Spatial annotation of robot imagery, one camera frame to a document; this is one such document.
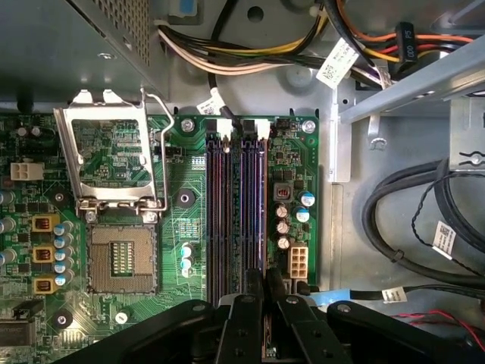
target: green circuit board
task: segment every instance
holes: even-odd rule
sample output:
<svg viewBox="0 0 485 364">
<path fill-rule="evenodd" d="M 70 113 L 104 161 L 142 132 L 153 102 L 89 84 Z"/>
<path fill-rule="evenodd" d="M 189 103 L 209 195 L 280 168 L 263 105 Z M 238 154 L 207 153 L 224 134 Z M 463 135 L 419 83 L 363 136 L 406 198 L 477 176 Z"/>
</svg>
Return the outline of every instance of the green circuit board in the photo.
<svg viewBox="0 0 485 364">
<path fill-rule="evenodd" d="M 180 122 L 187 118 L 194 122 L 193 131 L 184 132 L 180 128 Z M 271 122 L 277 119 L 274 116 L 247 118 L 266 118 Z M 166 143 L 170 207 L 159 224 L 145 226 L 139 216 L 127 212 L 101 215 L 96 224 L 88 226 L 75 212 L 55 119 L 51 115 L 0 116 L 0 190 L 15 196 L 12 203 L 0 205 L 0 218 L 11 218 L 16 225 L 13 231 L 0 234 L 0 252 L 12 249 L 17 255 L 14 262 L 0 267 L 0 331 L 5 323 L 13 325 L 14 307 L 24 301 L 39 303 L 35 315 L 23 320 L 25 337 L 19 337 L 17 343 L 0 338 L 0 362 L 54 362 L 178 303 L 206 299 L 205 119 L 200 115 L 177 117 L 176 126 L 170 132 Z M 293 211 L 300 205 L 299 193 L 310 191 L 318 196 L 318 119 L 291 117 L 285 120 L 291 127 L 274 132 L 268 152 L 267 263 L 268 266 L 280 266 L 288 260 L 277 248 L 275 231 L 277 203 L 272 200 L 272 185 L 280 181 L 292 188 L 293 197 L 287 203 L 289 234 L 292 243 L 308 247 L 308 282 L 314 284 L 318 207 L 315 204 L 309 209 L 310 219 L 305 223 L 297 221 Z M 317 125 L 314 133 L 302 132 L 301 125 L 307 120 Z M 160 196 L 164 186 L 159 132 L 167 123 L 163 116 L 149 118 L 156 187 Z M 74 130 L 78 149 L 86 161 L 81 171 L 84 183 L 113 188 L 139 187 L 147 183 L 149 175 L 138 158 L 141 148 L 136 124 L 93 121 L 74 123 Z M 43 180 L 12 180 L 12 163 L 42 163 Z M 181 189 L 192 191 L 195 200 L 190 206 L 180 203 Z M 39 262 L 40 256 L 37 255 L 47 246 L 51 247 L 48 250 L 52 253 L 55 251 L 52 249 L 55 235 L 51 227 L 42 225 L 46 219 L 52 224 L 58 221 L 72 223 L 70 235 L 73 241 L 69 249 L 72 266 L 69 270 L 73 277 L 65 286 L 56 287 L 54 292 L 39 294 L 36 289 L 38 279 L 56 278 L 54 259 Z M 43 228 L 50 231 L 39 231 Z M 111 264 L 108 275 L 132 280 L 125 282 L 133 291 L 118 290 L 114 281 L 105 283 L 104 273 L 93 268 L 97 262 L 103 263 L 103 259 L 107 259 L 101 250 L 93 247 L 101 243 L 100 236 L 110 237 L 110 234 L 144 236 L 146 246 L 150 246 L 145 260 L 133 258 L 136 250 L 125 241 L 113 243 L 110 240 L 109 247 L 106 246 Z M 189 268 L 182 265 L 184 247 L 190 248 Z M 58 313 L 65 310 L 71 313 L 72 323 L 60 328 L 55 320 Z M 116 315 L 119 312 L 126 314 L 125 323 L 118 323 Z"/>
</svg>

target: orange wire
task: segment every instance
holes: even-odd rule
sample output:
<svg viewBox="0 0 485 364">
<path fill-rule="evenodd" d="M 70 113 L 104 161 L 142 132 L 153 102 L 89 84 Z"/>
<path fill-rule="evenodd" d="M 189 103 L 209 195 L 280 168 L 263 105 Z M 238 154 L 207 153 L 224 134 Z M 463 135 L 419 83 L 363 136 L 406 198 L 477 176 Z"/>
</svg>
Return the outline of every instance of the orange wire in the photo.
<svg viewBox="0 0 485 364">
<path fill-rule="evenodd" d="M 345 21 L 346 25 L 349 27 L 352 33 L 354 33 L 354 35 L 357 36 L 358 38 L 367 40 L 368 42 L 385 42 L 389 39 L 396 37 L 396 33 L 386 34 L 385 36 L 368 36 L 367 34 L 363 34 L 352 25 L 349 17 L 347 17 L 347 14 L 343 9 L 343 0 L 337 0 L 336 4 L 339 8 L 340 15 L 342 15 L 343 21 Z M 416 38 L 417 39 L 456 40 L 459 42 L 468 42 L 468 43 L 473 42 L 472 38 L 468 38 L 466 36 L 444 36 L 444 35 L 423 34 L 423 35 L 417 35 Z"/>
</svg>

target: yellow wire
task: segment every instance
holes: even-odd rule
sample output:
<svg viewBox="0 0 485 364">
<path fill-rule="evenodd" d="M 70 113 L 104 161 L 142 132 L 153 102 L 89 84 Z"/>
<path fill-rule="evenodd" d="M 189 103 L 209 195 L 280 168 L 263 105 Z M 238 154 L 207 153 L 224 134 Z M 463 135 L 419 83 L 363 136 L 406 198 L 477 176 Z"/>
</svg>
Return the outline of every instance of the yellow wire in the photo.
<svg viewBox="0 0 485 364">
<path fill-rule="evenodd" d="M 327 15 L 324 14 L 320 17 L 320 20 L 318 21 L 318 28 L 317 28 L 317 34 L 321 32 L 323 29 L 325 23 L 327 22 Z M 287 44 L 282 44 L 278 45 L 276 47 L 272 48 L 263 48 L 263 49 L 226 49 L 226 48 L 218 48 L 218 47 L 207 47 L 208 49 L 213 49 L 215 51 L 220 51 L 220 52 L 227 52 L 227 53 L 236 53 L 236 54 L 258 54 L 258 53 L 265 53 L 265 54 L 278 54 L 278 53 L 284 53 L 284 52 L 289 52 L 295 49 L 300 45 L 305 40 L 305 38 L 300 38 L 294 42 L 287 43 Z"/>
<path fill-rule="evenodd" d="M 390 55 L 383 55 L 382 53 L 373 51 L 372 49 L 369 49 L 369 48 L 364 48 L 364 52 L 366 52 L 368 55 L 373 55 L 376 58 L 381 58 L 381 59 L 385 59 L 386 61 L 399 63 L 399 58 L 392 57 Z"/>
</svg>

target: white wire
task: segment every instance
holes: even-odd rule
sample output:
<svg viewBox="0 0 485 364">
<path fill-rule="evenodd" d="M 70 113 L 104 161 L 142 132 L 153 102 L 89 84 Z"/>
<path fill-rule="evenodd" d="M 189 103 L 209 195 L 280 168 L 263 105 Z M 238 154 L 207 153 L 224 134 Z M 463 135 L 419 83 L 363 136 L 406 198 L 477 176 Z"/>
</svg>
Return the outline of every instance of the white wire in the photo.
<svg viewBox="0 0 485 364">
<path fill-rule="evenodd" d="M 251 64 L 248 66 L 234 66 L 234 67 L 218 66 L 216 64 L 211 64 L 207 62 L 203 58 L 191 55 L 184 49 L 181 49 L 178 45 L 172 42 L 170 38 L 168 38 L 168 36 L 166 36 L 161 30 L 158 30 L 158 33 L 160 34 L 160 37 L 164 40 L 164 42 L 167 43 L 181 58 L 185 59 L 190 64 L 193 64 L 194 66 L 213 74 L 220 74 L 224 76 L 239 76 L 243 74 L 254 74 L 257 72 L 270 70 L 272 68 L 290 65 L 290 64 L 260 63 L 260 64 Z"/>
</svg>

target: motherboard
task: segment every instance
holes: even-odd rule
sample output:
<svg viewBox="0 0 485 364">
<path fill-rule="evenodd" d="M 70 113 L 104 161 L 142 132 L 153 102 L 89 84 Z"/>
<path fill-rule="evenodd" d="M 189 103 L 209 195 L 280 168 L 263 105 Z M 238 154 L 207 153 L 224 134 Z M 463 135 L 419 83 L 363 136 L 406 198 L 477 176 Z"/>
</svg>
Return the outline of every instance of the motherboard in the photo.
<svg viewBox="0 0 485 364">
<path fill-rule="evenodd" d="M 0 362 L 54 362 L 183 301 L 217 305 L 248 268 L 278 267 L 289 292 L 316 283 L 318 119 L 240 120 L 236 135 L 177 115 L 163 134 L 167 117 L 147 117 L 152 174 L 136 122 L 72 123 L 86 186 L 155 177 L 167 209 L 147 221 L 84 209 L 53 115 L 0 116 Z"/>
</svg>

